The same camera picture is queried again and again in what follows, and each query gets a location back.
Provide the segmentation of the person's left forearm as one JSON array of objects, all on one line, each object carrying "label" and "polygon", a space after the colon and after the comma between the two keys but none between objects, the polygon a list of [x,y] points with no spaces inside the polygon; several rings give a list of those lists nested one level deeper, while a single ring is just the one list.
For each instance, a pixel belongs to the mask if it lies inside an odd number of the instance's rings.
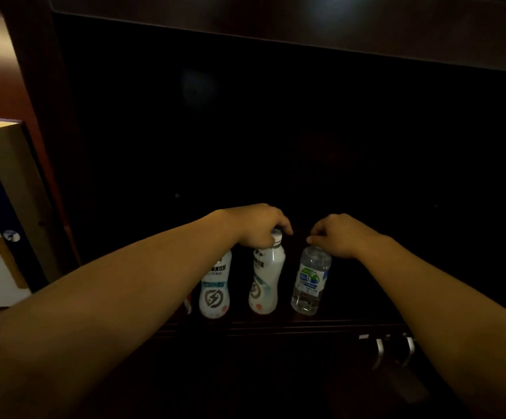
[{"label": "person's left forearm", "polygon": [[229,211],[211,213],[0,312],[0,419],[60,417],[165,323],[242,230]]}]

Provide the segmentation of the person's right forearm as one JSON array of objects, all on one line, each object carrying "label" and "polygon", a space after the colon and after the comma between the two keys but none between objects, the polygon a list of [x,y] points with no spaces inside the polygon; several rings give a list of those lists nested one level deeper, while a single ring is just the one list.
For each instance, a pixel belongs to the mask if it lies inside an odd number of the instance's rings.
[{"label": "person's right forearm", "polygon": [[355,256],[468,410],[506,419],[506,309],[389,237],[363,238]]}]

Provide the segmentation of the person's right hand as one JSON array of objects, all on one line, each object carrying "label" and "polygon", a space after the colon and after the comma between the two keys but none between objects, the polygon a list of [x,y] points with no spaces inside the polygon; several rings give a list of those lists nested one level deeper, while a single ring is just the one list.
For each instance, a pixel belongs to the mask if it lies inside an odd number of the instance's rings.
[{"label": "person's right hand", "polygon": [[360,260],[367,246],[382,234],[353,218],[342,214],[330,214],[323,219],[339,219],[339,247],[335,250],[324,250],[343,259]]}]

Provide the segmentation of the dark wooden cabinet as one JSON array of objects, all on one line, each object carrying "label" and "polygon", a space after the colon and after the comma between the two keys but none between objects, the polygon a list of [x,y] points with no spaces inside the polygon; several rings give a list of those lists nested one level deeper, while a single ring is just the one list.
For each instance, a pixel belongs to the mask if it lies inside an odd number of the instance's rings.
[{"label": "dark wooden cabinet", "polygon": [[[367,270],[291,308],[349,213],[506,307],[506,0],[0,0],[82,262],[219,208],[279,207],[276,310],[235,246],[229,311],[178,312],[75,412],[470,419]],[[384,358],[372,370],[375,339]]]}]

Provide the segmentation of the clear water bottle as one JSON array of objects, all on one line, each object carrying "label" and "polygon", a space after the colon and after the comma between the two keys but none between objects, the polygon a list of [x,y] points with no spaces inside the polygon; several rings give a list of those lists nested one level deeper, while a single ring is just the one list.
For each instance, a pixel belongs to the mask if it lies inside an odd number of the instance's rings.
[{"label": "clear water bottle", "polygon": [[305,316],[317,313],[331,264],[332,256],[320,247],[311,245],[303,250],[291,295],[296,312]]}]

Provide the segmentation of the person's left hand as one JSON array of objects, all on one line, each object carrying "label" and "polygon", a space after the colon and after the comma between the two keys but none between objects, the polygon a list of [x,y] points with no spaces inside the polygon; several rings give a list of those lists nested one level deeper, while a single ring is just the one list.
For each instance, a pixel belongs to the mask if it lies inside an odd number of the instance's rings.
[{"label": "person's left hand", "polygon": [[286,235],[293,235],[290,220],[281,209],[266,204],[253,204],[222,209],[236,242],[251,248],[269,248],[275,244],[272,231],[275,228]]}]

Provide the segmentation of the white drink bottle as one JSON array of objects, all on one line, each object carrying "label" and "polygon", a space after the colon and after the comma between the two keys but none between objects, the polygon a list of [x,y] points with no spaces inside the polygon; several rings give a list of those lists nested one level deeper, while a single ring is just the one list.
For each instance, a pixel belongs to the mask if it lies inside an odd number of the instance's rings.
[{"label": "white drink bottle", "polygon": [[199,309],[207,319],[218,319],[229,310],[229,272],[232,253],[228,251],[201,280]]},{"label": "white drink bottle", "polygon": [[249,293],[249,306],[259,315],[269,315],[277,307],[278,282],[286,254],[282,246],[283,233],[271,232],[274,244],[265,249],[254,249],[254,280]]}]

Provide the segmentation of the white and blue cardboard box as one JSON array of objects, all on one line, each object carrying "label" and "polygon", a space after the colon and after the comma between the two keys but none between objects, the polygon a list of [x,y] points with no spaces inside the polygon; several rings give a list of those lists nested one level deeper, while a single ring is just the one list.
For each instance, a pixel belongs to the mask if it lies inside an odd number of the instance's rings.
[{"label": "white and blue cardboard box", "polygon": [[0,119],[0,308],[58,280],[69,248],[27,128]]}]

